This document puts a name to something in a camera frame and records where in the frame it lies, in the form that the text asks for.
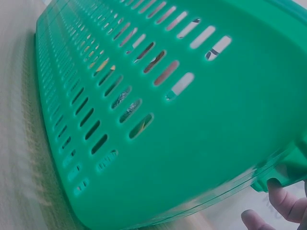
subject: green plastic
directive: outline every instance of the green plastic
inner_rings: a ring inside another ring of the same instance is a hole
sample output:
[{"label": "green plastic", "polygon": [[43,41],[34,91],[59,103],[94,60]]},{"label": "green plastic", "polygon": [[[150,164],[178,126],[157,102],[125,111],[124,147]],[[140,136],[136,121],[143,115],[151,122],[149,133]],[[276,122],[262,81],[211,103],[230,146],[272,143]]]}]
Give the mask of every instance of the green plastic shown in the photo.
[{"label": "green plastic", "polygon": [[266,190],[272,176],[303,179],[307,26],[295,7],[53,0],[36,26],[38,82],[76,217],[94,230],[131,229],[252,183]]}]

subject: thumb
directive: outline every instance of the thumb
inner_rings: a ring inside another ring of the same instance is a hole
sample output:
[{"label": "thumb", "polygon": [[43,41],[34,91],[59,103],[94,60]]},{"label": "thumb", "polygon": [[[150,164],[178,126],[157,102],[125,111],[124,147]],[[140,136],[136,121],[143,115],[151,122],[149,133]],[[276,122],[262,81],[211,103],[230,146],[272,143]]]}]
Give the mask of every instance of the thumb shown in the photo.
[{"label": "thumb", "polygon": [[275,230],[272,226],[265,223],[254,210],[243,212],[241,218],[248,230]]}]

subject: fingernail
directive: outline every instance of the fingernail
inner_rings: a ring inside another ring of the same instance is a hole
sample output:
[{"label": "fingernail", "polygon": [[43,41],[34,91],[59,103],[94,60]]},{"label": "fingernail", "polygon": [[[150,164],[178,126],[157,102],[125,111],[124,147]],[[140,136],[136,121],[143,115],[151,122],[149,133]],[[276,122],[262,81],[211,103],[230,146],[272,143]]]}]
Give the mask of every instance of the fingernail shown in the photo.
[{"label": "fingernail", "polygon": [[267,181],[268,187],[282,187],[282,184],[276,178],[271,178]]},{"label": "fingernail", "polygon": [[245,219],[245,218],[248,218],[250,216],[251,213],[254,213],[255,211],[252,210],[252,209],[249,209],[249,210],[246,210],[244,212],[242,212],[241,214],[241,218],[242,219]]}]

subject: basket handle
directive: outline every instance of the basket handle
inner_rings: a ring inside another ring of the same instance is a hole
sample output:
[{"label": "basket handle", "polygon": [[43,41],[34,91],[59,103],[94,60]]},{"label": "basket handle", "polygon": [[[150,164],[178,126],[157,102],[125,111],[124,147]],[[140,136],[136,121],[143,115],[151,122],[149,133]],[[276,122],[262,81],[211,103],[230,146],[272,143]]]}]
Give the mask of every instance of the basket handle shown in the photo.
[{"label": "basket handle", "polygon": [[286,157],[252,184],[252,188],[258,192],[267,192],[266,182],[271,178],[279,180],[283,187],[307,179],[307,142],[302,140],[296,143]]}]

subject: human hand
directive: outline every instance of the human hand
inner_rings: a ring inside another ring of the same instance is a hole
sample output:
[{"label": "human hand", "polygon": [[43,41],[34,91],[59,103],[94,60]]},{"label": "human hand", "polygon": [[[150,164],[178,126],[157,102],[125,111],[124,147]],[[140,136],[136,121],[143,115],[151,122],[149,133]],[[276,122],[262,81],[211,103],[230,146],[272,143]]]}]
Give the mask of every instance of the human hand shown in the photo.
[{"label": "human hand", "polygon": [[[269,200],[273,207],[287,220],[299,223],[297,230],[307,230],[307,198],[297,199],[282,188],[277,179],[268,182]],[[275,230],[253,210],[247,210],[241,214],[242,221],[248,230]]]}]

